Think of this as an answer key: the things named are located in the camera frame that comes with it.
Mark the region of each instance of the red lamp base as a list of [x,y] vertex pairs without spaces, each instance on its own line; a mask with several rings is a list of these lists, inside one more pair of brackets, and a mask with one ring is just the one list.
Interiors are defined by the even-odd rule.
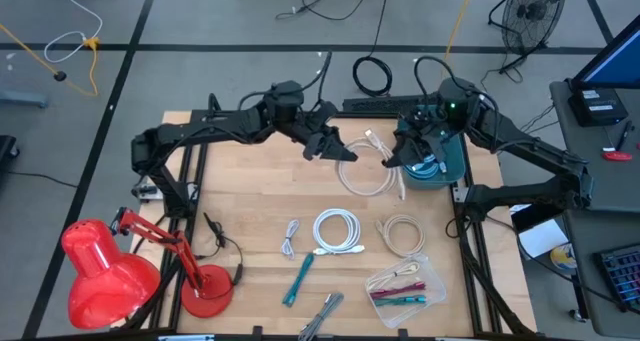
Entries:
[[215,265],[199,267],[203,282],[203,295],[198,297],[196,291],[185,280],[182,284],[182,305],[196,317],[212,317],[224,311],[233,297],[231,277],[227,270]]

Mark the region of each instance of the floor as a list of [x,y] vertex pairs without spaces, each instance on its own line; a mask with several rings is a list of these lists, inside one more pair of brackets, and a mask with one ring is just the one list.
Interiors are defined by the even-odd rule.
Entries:
[[[22,151],[12,170],[46,173],[79,184],[76,192],[39,178],[4,175],[0,265],[7,272],[0,274],[0,339],[23,335],[45,278],[53,293],[46,309],[36,303],[35,314],[44,311],[37,335],[78,332],[66,313],[75,272],[64,260],[59,276],[55,268],[45,273],[65,222],[88,217],[108,220],[119,206],[138,207],[129,193],[136,181],[129,166],[129,141],[134,135],[156,126],[165,110],[204,108],[209,92],[215,92],[223,108],[230,109],[242,95],[271,82],[310,79],[320,66],[318,49],[339,51],[334,54],[325,98],[341,104],[342,99],[362,97],[351,81],[351,65],[370,49],[367,45],[375,36],[382,0],[364,0],[342,22],[313,15],[274,20],[275,14],[299,6],[300,0],[77,1],[104,19],[99,35],[104,46],[95,74],[97,98],[81,96],[55,82],[0,34],[0,88],[40,92],[50,101],[46,109],[0,105],[0,134],[17,137]],[[379,38],[381,50],[388,52],[377,56],[393,70],[392,94],[418,93],[412,60],[422,52],[442,56],[463,1],[388,1]],[[455,49],[450,57],[458,76],[477,83],[487,69],[501,64],[500,32],[486,23],[498,1],[470,1],[455,40],[456,46],[467,47]],[[549,39],[551,49],[531,56],[520,67],[523,83],[498,75],[487,79],[487,89],[516,125],[550,105],[550,82],[575,75],[606,44],[605,37],[616,35],[640,12],[636,0],[591,1],[566,0]],[[323,0],[318,9],[339,15],[354,2]],[[602,18],[594,16],[599,12]],[[39,54],[59,34],[75,29],[91,33],[96,27],[95,19],[67,0],[0,0],[0,15],[0,22]],[[77,40],[64,42],[66,46],[53,52],[54,57],[64,55],[67,51],[60,49],[72,47]],[[74,82],[88,87],[90,63],[91,53],[81,51],[59,66]],[[430,65],[422,73],[427,88],[433,90],[440,70]],[[363,67],[361,74],[371,87],[383,82],[375,69]],[[554,120],[552,113],[539,125]],[[564,146],[557,125],[537,135]],[[500,161],[507,184],[548,177],[507,154]],[[128,240],[119,242],[124,246]],[[63,260],[60,256],[58,252],[54,259]],[[526,263],[525,271],[540,331],[560,338],[611,340],[596,335],[590,324],[567,316],[576,307],[571,285],[536,264]],[[37,325],[38,320],[31,321]],[[35,330],[30,327],[25,335],[33,336]]]

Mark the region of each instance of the black electric fan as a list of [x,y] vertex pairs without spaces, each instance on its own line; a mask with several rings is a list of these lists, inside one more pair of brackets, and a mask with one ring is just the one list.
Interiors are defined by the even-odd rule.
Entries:
[[[493,21],[491,15],[502,4],[505,4],[504,14],[502,24],[499,24]],[[564,0],[502,0],[491,10],[489,25],[502,30],[502,41],[507,52],[520,55],[503,65],[499,73],[521,64],[527,56],[546,47],[563,7]]]

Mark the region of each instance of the red desk lamp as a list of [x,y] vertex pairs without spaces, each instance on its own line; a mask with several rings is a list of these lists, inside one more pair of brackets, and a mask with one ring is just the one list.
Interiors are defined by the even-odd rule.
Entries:
[[[180,258],[186,280],[182,305],[197,317],[211,317],[231,302],[233,284],[227,270],[198,266],[182,231],[170,234],[129,209],[117,216],[118,232],[133,232],[162,245]],[[69,295],[69,318],[78,328],[99,328],[141,307],[160,282],[158,270],[144,258],[123,254],[100,220],[81,220],[62,236],[62,247],[78,271]]]

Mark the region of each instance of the wooden tabletop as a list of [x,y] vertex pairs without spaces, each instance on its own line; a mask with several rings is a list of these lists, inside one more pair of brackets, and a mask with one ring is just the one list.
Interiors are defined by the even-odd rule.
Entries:
[[[185,123],[189,112],[167,112],[165,123]],[[334,119],[342,140],[349,142],[363,136],[371,128],[387,144],[394,144],[394,120]],[[476,183],[502,185],[495,156],[468,143],[469,157]],[[357,163],[345,167],[349,180],[359,189],[373,189],[385,177],[381,156],[373,150],[358,150]],[[195,159],[191,175],[195,172]],[[167,162],[177,174],[182,149]],[[424,227],[426,241],[423,252],[447,289],[447,298],[402,323],[412,336],[471,336],[473,334],[462,274],[462,262],[457,240],[445,236],[444,227],[453,217],[448,188],[438,191],[407,190],[405,201],[394,191],[365,198],[353,195],[339,182],[335,162],[302,158],[302,146],[274,134],[262,145],[246,146],[233,142],[209,145],[203,190],[196,218],[192,247],[197,254],[215,250],[215,238],[207,227],[202,212],[207,212],[223,225],[225,235],[235,240],[244,254],[244,277],[234,290],[229,307],[219,316],[200,319],[186,310],[180,313],[178,331],[189,333],[249,334],[254,325],[263,326],[265,334],[297,334],[320,311],[327,295],[339,291],[344,302],[327,319],[321,333],[340,335],[397,335],[397,330],[382,324],[365,292],[364,281],[375,273],[400,261],[391,253],[375,228],[377,220],[395,214],[416,217]],[[327,208],[344,208],[360,220],[361,254],[316,257],[304,279],[292,308],[282,304],[282,298],[298,274],[306,254],[317,247],[312,226],[315,218]],[[143,205],[140,214],[155,221],[162,215],[162,205]],[[506,209],[496,209],[491,215],[511,223]],[[280,253],[287,224],[300,220],[300,228],[292,239],[295,260]],[[509,306],[525,325],[535,328],[533,311],[520,263],[515,236],[506,228],[491,223],[483,225],[494,284]],[[336,218],[323,223],[323,238],[332,244],[346,236],[344,222]],[[391,234],[398,247],[411,249],[417,235],[411,226],[398,225]],[[159,266],[162,249],[144,243],[138,252]],[[216,264],[233,275],[239,254],[233,247],[221,250],[201,264]],[[479,288],[479,301],[484,294]],[[168,309],[174,288],[169,286],[160,325],[168,323]],[[482,308],[484,329],[488,318]]]

